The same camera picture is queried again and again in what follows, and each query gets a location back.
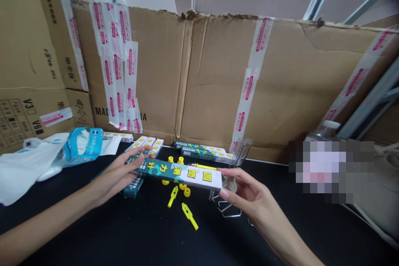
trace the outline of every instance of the blue and white packaging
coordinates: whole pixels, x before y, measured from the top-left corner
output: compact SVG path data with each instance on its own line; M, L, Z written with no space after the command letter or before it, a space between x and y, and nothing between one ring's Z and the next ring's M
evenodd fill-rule
M87 136L87 134L84 134L84 131L88 132L89 135L87 138L87 146L83 145L83 148L86 148L86 151L82 152L80 142L86 143L87 141L79 141L78 139L81 138L82 135ZM62 164L62 167L71 167L96 160L101 154L102 144L102 129L86 127L73 129L69 134L68 141L62 148L64 150L64 157L59 162Z

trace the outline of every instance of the white tape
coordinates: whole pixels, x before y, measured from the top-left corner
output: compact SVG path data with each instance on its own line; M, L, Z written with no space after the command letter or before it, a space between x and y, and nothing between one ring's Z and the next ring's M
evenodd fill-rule
M229 150L230 153L234 151L238 139L244 137L244 131L246 127L246 122L248 120L249 110L251 109L256 83L261 73L273 22L273 18L259 17L256 23L251 53L249 55L248 67L245 71L245 78L242 86L240 103L237 109L236 122L233 131L233 141Z
M94 2L90 3L90 12L101 57L109 123L119 130L142 133L136 98L138 43L131 41L129 10L121 4Z
M344 89L341 91L340 95L336 98L334 103L331 105L325 114L323 120L319 124L319 127L325 120L333 121L346 104L351 100L351 98L357 93L360 86L366 79L370 70L373 68L377 60L382 55L386 47L394 39L394 34L391 30L387 29L379 33L376 38L371 42L367 51L363 54L356 68L352 72L352 75L348 79Z
M61 110L57 110L55 112L51 112L49 114L45 114L40 116L40 120L44 123L46 127L55 125L56 123L62 122L72 117L72 109L71 107L64 108Z
M71 0L61 0L61 4L65 15L65 20L67 22L69 37L72 42L72 48L74 51L74 56L78 68L80 82L82 84L82 89L85 91L89 91L89 86L87 84L86 70L84 68L82 51L80 48L78 28L76 26L76 21L72 11Z

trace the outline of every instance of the left hand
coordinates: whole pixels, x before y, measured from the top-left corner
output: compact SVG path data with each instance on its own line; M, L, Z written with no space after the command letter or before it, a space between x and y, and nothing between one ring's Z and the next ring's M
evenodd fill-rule
M155 155L144 156L140 154L133 162L125 165L130 156L152 149L152 146L148 145L124 152L119 155L101 175L88 184L85 189L93 196L94 207L101 206L128 186L137 177L136 174L131 172L140 167L144 158L155 158Z

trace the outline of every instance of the cardboard box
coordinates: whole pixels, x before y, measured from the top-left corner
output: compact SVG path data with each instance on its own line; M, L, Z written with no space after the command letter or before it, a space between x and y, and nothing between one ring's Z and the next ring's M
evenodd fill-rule
M66 90L41 0L0 0L0 154L26 138L94 127L89 95ZM73 117L46 126L41 116L71 107Z
M86 71L70 0L41 0L65 87L87 90ZM74 53L74 44L79 54Z

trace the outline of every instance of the plastic bottle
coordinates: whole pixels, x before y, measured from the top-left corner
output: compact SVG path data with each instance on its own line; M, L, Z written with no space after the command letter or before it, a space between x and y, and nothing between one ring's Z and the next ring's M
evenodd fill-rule
M305 141L329 141L337 138L337 129L341 124L334 121L324 121L320 129L313 131Z

